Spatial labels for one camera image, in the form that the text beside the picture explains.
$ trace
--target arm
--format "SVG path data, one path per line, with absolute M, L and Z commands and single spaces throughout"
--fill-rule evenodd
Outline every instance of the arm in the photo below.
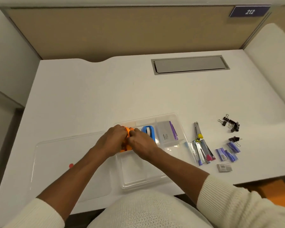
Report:
M 172 157 L 147 134 L 130 132 L 129 144 L 142 159 L 150 162 L 174 181 L 197 205 L 200 212 L 221 228 L 285 227 L 285 208 L 276 206 L 258 193 L 250 193 Z
M 121 150 L 126 137 L 124 127 L 111 127 L 80 161 L 42 191 L 6 227 L 23 227 L 23 224 L 26 227 L 64 227 L 63 221 L 70 215 L 97 168 Z

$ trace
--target beige fabric panel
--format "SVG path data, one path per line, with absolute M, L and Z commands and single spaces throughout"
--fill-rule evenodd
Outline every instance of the beige fabric panel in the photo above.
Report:
M 245 45 L 245 47 L 247 47 L 247 45 L 252 41 L 252 39 L 254 39 L 254 37 L 259 33 L 259 31 L 267 24 L 275 23 L 285 32 L 285 6 L 272 7 L 270 11 L 271 11 L 271 14 L 269 15 L 269 17 L 265 20 L 262 26 L 257 30 L 257 32 Z
M 43 59 L 239 49 L 263 19 L 233 6 L 7 9 Z

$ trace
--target person's left hand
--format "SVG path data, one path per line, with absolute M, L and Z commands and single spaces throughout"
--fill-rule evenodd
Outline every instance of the person's left hand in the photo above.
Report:
M 96 142 L 93 149 L 101 150 L 107 157 L 114 156 L 120 152 L 122 142 L 127 137 L 128 133 L 125 127 L 116 125 L 111 127 L 104 135 Z

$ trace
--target number 212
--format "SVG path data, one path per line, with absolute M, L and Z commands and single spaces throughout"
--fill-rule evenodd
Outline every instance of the number 212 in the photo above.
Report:
M 250 10 L 247 10 L 247 13 L 245 13 L 245 14 L 253 14 L 254 13 L 254 9 L 250 9 Z

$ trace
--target person's right hand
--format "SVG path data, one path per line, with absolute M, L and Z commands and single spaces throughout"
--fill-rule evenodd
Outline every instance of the person's right hand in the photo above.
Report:
M 153 139 L 146 133 L 135 128 L 130 131 L 128 144 L 132 146 L 133 151 L 143 160 L 149 161 L 151 156 L 159 149 Z

